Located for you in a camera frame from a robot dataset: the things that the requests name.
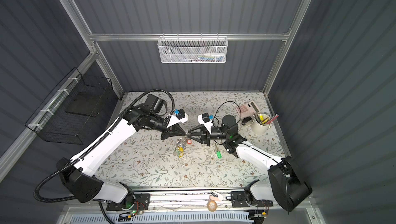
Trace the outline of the keyring bunch with grey strap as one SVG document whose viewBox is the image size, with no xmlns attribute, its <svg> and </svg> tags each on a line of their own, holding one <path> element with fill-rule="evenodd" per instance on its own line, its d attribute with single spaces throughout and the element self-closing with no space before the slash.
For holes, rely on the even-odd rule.
<svg viewBox="0 0 396 224">
<path fill-rule="evenodd" d="M 184 156 L 186 146 L 190 144 L 192 144 L 192 139 L 189 138 L 188 136 L 183 136 L 177 141 L 174 147 L 173 155 L 178 158 L 182 158 Z"/>
</svg>

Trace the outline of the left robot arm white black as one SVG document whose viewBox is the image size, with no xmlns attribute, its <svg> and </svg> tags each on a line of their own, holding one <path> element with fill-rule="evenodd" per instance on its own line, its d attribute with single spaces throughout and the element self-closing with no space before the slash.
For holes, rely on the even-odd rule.
<svg viewBox="0 0 396 224">
<path fill-rule="evenodd" d="M 91 200 L 104 200 L 120 203 L 124 208 L 133 205 L 134 192 L 122 183 L 116 184 L 98 179 L 95 174 L 103 162 L 130 136 L 142 129 L 161 133 L 161 139 L 183 136 L 185 131 L 180 124 L 188 120 L 183 109 L 171 110 L 166 117 L 159 112 L 163 100 L 149 94 L 144 103 L 128 107 L 100 137 L 86 149 L 70 160 L 62 159 L 57 168 L 67 166 L 69 169 L 60 174 L 63 185 L 81 203 Z"/>
</svg>

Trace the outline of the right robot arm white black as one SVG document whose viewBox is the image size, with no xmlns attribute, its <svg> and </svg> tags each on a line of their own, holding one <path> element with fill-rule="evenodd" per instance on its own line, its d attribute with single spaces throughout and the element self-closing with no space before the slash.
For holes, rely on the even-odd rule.
<svg viewBox="0 0 396 224">
<path fill-rule="evenodd" d="M 269 184 L 254 180 L 244 188 L 243 195 L 237 197 L 238 201 L 252 206 L 275 201 L 284 210 L 291 212 L 312 193 L 311 186 L 292 157 L 277 157 L 255 147 L 239 133 L 234 116 L 224 116 L 220 127 L 214 127 L 212 119 L 207 113 L 199 115 L 199 125 L 190 129 L 187 136 L 206 145 L 211 140 L 221 139 L 222 146 L 229 154 L 268 173 Z"/>
</svg>

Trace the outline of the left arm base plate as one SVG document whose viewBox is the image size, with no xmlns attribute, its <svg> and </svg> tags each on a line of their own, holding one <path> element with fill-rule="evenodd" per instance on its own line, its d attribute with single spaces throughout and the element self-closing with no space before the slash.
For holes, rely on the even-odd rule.
<svg viewBox="0 0 396 224">
<path fill-rule="evenodd" d="M 145 211 L 148 210 L 151 200 L 150 194 L 128 194 L 120 203 L 109 203 L 107 211 Z"/>
</svg>

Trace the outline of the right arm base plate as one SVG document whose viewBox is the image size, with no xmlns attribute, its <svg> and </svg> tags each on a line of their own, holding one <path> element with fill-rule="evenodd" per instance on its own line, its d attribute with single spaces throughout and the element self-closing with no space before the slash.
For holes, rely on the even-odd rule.
<svg viewBox="0 0 396 224">
<path fill-rule="evenodd" d="M 231 191 L 230 194 L 232 206 L 238 207 L 272 207 L 271 200 L 257 200 L 248 191 Z"/>
</svg>

